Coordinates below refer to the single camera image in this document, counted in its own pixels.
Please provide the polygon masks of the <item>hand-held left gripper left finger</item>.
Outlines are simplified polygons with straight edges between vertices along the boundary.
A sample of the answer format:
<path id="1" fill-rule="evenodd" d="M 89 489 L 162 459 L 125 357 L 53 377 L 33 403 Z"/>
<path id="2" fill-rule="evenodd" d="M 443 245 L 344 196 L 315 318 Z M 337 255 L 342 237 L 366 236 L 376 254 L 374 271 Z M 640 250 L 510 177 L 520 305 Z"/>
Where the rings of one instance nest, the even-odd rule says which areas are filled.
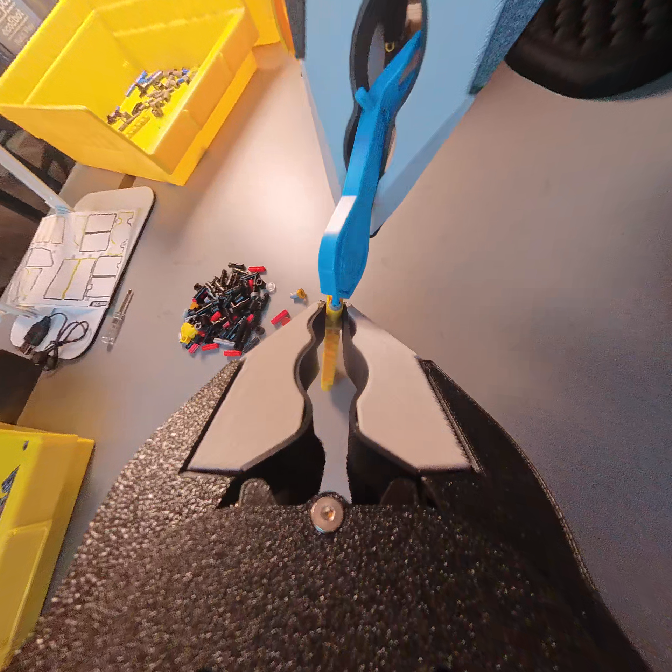
<path id="1" fill-rule="evenodd" d="M 322 305 L 313 304 L 237 362 L 185 460 L 185 474 L 231 477 L 223 505 L 263 480 L 276 501 L 305 503 L 322 481 L 322 443 L 308 396 L 318 377 Z"/>

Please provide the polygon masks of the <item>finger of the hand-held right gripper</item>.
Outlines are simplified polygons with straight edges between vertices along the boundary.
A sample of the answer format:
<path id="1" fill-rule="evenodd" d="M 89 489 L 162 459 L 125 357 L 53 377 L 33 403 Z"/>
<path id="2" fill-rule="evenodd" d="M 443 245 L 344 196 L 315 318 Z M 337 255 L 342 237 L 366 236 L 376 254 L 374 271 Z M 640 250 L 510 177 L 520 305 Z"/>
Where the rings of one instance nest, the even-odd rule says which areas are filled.
<path id="1" fill-rule="evenodd" d="M 306 1 L 304 84 L 329 190 L 336 204 L 345 180 L 345 133 L 354 110 L 350 50 L 363 1 Z"/>
<path id="2" fill-rule="evenodd" d="M 396 116 L 396 144 L 380 179 L 371 235 L 390 218 L 471 106 L 472 81 L 504 1 L 427 1 L 424 52 Z"/>

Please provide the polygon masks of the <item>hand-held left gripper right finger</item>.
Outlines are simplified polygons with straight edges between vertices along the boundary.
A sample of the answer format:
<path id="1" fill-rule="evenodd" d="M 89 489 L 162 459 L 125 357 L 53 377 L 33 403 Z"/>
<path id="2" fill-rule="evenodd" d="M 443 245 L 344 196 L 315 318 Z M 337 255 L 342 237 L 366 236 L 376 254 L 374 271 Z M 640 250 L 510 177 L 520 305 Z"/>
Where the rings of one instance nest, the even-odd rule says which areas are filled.
<path id="1" fill-rule="evenodd" d="M 474 458 L 425 362 L 354 306 L 343 314 L 343 360 L 355 386 L 347 472 L 353 503 L 381 503 L 391 483 L 474 471 Z"/>

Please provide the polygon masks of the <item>yellow perforated brick beam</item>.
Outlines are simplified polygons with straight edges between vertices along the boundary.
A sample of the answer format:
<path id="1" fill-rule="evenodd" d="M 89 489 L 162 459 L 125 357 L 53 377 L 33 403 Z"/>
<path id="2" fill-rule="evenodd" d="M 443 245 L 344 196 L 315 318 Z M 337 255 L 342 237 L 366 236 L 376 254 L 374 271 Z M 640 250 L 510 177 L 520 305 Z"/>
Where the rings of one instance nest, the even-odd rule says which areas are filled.
<path id="1" fill-rule="evenodd" d="M 335 382 L 339 345 L 342 331 L 343 302 L 328 295 L 325 306 L 323 359 L 321 370 L 321 389 L 330 391 Z"/>

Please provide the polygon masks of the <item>blue brick separator tool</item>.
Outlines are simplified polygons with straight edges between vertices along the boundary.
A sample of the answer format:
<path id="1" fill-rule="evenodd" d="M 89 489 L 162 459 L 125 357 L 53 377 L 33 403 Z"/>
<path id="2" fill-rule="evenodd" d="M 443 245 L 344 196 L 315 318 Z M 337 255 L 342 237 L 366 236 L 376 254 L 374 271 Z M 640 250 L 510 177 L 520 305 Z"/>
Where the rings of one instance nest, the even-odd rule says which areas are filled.
<path id="1" fill-rule="evenodd" d="M 318 250 L 321 292 L 329 309 L 342 311 L 365 271 L 372 210 L 393 122 L 412 89 L 421 64 L 426 29 L 414 33 L 369 89 L 355 92 L 359 120 L 343 191 Z"/>

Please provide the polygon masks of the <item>grey desk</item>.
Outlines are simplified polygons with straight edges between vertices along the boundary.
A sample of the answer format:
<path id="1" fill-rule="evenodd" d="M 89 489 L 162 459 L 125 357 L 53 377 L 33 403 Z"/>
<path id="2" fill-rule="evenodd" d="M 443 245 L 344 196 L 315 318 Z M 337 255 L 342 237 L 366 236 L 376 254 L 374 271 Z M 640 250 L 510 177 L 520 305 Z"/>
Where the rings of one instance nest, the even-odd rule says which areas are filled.
<path id="1" fill-rule="evenodd" d="M 115 345 L 41 377 L 21 414 L 96 441 L 50 593 L 125 464 L 226 365 L 178 345 L 193 285 L 238 261 L 266 266 L 275 313 L 319 294 L 333 201 L 307 94 L 282 49 L 256 57 L 187 184 L 136 181 L 156 202 Z M 567 99 L 501 66 L 372 240 L 352 302 L 507 430 L 670 671 L 671 96 Z"/>

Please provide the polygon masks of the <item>yellow plastic parts bin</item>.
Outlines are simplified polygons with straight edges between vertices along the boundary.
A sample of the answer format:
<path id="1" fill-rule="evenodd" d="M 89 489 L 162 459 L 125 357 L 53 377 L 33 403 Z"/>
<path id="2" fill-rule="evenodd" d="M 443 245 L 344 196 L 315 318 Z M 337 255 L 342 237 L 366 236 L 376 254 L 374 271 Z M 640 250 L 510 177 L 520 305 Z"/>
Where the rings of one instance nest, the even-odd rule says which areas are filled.
<path id="1" fill-rule="evenodd" d="M 182 186 L 256 71 L 244 1 L 59 1 L 1 77 L 1 114 L 76 162 Z M 187 67 L 161 118 L 107 116 L 142 71 Z"/>
<path id="2" fill-rule="evenodd" d="M 20 465 L 1 517 L 1 668 L 46 600 L 95 441 L 1 424 L 1 483 Z"/>
<path id="3" fill-rule="evenodd" d="M 296 56 L 287 1 L 245 1 L 245 4 L 258 32 L 254 46 L 281 44 L 289 55 Z"/>

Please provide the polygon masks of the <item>pile of small connector pins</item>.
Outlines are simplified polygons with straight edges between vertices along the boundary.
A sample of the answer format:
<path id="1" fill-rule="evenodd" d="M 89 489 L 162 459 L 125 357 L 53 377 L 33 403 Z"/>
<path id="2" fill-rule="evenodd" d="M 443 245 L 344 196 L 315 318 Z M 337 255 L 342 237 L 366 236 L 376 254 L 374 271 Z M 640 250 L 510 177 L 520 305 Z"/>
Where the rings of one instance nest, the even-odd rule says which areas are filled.
<path id="1" fill-rule="evenodd" d="M 183 313 L 179 344 L 190 355 L 219 353 L 237 359 L 255 348 L 272 294 L 265 291 L 264 265 L 229 263 L 218 275 L 195 283 Z"/>

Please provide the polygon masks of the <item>scattered blue grey brick pieces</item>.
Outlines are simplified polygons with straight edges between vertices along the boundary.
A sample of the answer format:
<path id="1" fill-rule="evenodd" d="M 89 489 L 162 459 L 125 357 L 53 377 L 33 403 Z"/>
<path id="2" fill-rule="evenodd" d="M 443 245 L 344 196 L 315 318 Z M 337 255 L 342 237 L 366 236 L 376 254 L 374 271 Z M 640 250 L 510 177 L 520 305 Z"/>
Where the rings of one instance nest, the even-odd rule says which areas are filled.
<path id="1" fill-rule="evenodd" d="M 198 67 L 142 71 L 124 94 L 121 105 L 106 115 L 109 126 L 131 134 L 140 123 L 165 116 L 166 108 L 185 93 Z"/>

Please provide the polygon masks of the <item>clear-handled small screwdriver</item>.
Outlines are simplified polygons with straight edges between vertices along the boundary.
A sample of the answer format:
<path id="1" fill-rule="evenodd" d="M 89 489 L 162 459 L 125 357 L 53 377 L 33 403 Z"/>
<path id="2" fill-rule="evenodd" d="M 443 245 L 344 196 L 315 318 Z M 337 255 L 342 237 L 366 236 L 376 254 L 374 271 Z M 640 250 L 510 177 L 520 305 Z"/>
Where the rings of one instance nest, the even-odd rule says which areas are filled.
<path id="1" fill-rule="evenodd" d="M 115 344 L 133 298 L 134 290 L 130 289 L 127 291 L 125 297 L 122 300 L 121 306 L 113 314 L 110 323 L 108 324 L 104 334 L 101 336 L 101 341 L 107 348 L 112 348 L 112 346 Z"/>

